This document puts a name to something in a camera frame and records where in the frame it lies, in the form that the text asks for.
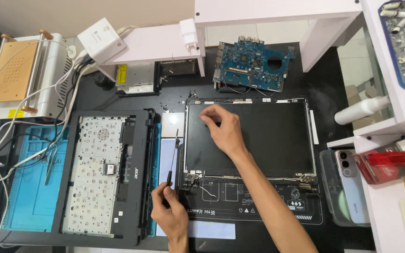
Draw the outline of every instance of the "black lcd panel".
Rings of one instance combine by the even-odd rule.
[[[239,176],[229,157],[213,142],[199,114],[209,105],[188,107],[187,170]],[[312,173],[311,141],[305,103],[221,104],[240,117],[245,145],[267,177]]]

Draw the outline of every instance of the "human hand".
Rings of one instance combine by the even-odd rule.
[[[170,240],[168,250],[170,253],[188,252],[188,213],[179,203],[176,192],[163,182],[153,190],[151,196],[154,205],[151,218],[157,222]],[[164,196],[170,208],[165,208],[162,204]]]
[[[231,159],[238,155],[249,154],[243,141],[240,118],[237,114],[214,104],[202,110],[199,118],[209,127],[210,135],[217,147]],[[215,122],[221,123],[221,126],[218,127]]]

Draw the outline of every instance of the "screwdriver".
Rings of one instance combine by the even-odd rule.
[[[177,129],[177,131],[176,131],[176,141],[175,141],[175,148],[174,148],[174,150],[173,150],[172,166],[171,166],[170,171],[168,172],[168,176],[167,176],[167,178],[166,178],[166,186],[171,186],[171,185],[172,185],[174,156],[175,156],[175,153],[176,153],[176,149],[177,149],[177,147],[179,147],[179,143],[180,143],[180,140],[179,140],[178,137],[177,137],[177,136],[178,136],[178,133],[179,133],[179,129]],[[163,205],[164,205],[166,208],[169,208],[169,207],[170,207],[170,204],[168,204],[168,201],[167,201],[166,199],[163,199]]]

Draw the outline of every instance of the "white wall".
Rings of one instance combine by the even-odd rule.
[[[0,0],[0,32],[21,37],[44,29],[74,37],[104,17],[118,29],[178,23],[193,12],[192,0]]]

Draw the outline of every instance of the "white sticker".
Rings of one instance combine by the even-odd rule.
[[[151,92],[151,86],[133,86],[129,87],[129,93]]]

